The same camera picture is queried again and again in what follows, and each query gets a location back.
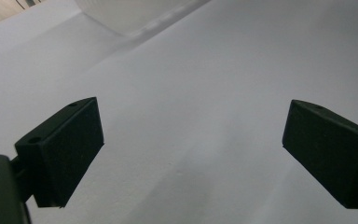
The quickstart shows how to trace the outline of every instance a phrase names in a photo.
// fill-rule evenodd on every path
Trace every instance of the clamp jaw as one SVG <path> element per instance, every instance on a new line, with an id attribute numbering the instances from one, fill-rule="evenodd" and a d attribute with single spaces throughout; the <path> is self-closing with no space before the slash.
<path id="1" fill-rule="evenodd" d="M 22 137 L 10 161 L 0 155 L 0 224 L 31 223 L 25 202 L 65 207 L 103 146 L 95 97 L 64 107 Z"/>
<path id="2" fill-rule="evenodd" d="M 292 154 L 346 208 L 358 209 L 358 125 L 293 100 L 283 135 Z"/>

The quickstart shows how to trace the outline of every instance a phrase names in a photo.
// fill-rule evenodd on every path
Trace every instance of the screw hole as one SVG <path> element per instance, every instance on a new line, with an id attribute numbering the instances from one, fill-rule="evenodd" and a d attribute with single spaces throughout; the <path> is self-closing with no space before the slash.
<path id="1" fill-rule="evenodd" d="M 33 137 L 28 141 L 28 143 L 34 144 L 34 143 L 39 142 L 40 140 L 42 140 L 41 137 Z"/>

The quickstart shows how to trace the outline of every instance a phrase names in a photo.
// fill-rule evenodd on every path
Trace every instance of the white surface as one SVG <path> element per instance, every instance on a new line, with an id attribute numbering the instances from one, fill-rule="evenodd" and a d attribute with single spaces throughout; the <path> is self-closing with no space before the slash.
<path id="1" fill-rule="evenodd" d="M 103 120 L 70 202 L 31 199 L 34 223 L 358 223 L 281 143 L 293 98 L 358 123 L 358 1 L 212 1 L 115 54 L 115 33 L 67 10 L 0 49 L 0 154 L 82 98 Z"/>

